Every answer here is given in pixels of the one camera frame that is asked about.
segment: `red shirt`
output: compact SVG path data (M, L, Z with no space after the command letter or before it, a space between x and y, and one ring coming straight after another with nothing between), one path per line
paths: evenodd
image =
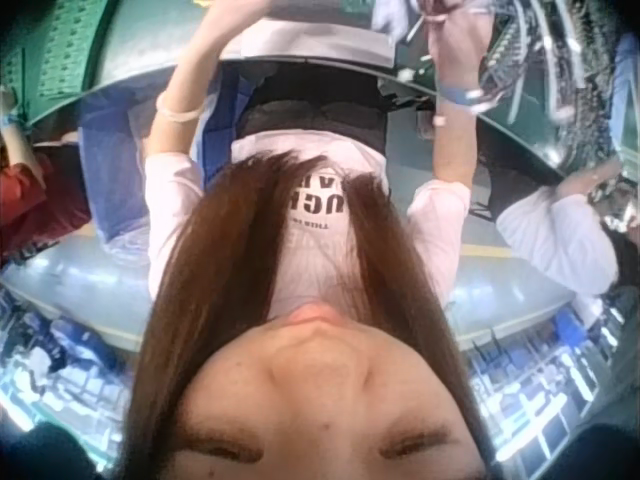
M24 164L0 171L1 257L34 242L55 241L91 220L81 174L70 175L66 166L55 168L42 153L36 153L36 158L46 189ZM81 172L79 164L76 170Z

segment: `brown hair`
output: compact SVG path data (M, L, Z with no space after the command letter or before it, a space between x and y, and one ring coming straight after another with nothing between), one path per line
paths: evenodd
M147 327L118 478L154 478L180 397L217 350L267 321L291 194L323 158L228 166L188 220ZM360 265L360 319L414 348L451 392L487 464L494 451L422 263L378 179L343 180Z

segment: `white shirt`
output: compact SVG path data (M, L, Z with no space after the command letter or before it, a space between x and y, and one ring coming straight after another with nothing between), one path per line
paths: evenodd
M514 255L574 292L600 295L618 277L613 245L584 195L555 201L555 190L542 187L507 208L496 226Z
M301 160L326 156L330 167L313 172L293 196L287 236L270 316L282 315L337 286L345 259L353 253L350 222L340 178L373 173L386 187L386 160L375 150L328 132L264 132L236 141L232 161L263 151L295 150ZM155 155L145 163L150 213L149 289L155 298L176 238L203 196L200 170L187 155ZM416 192L409 208L409 232L440 301L446 303L458 269L462 225L471 192L460 183L432 180Z

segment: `sleeve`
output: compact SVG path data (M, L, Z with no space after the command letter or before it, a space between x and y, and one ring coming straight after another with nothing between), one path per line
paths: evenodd
M29 167L17 164L0 172L0 226L8 225L47 199Z
M470 204L468 187L432 180L416 191L409 207L410 235L442 305L447 303L455 284L462 226Z
M600 295L618 278L618 260L613 243L604 232L600 217L584 195L571 195L551 205L557 235L558 269L577 293Z
M155 299L182 227L204 193L198 166L181 153L152 155L145 162L149 208L149 292Z

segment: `black pants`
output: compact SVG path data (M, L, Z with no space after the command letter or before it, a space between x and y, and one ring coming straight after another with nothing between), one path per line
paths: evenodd
M238 138L273 130L317 130L385 154L387 103L373 75L318 65L281 65L254 91Z

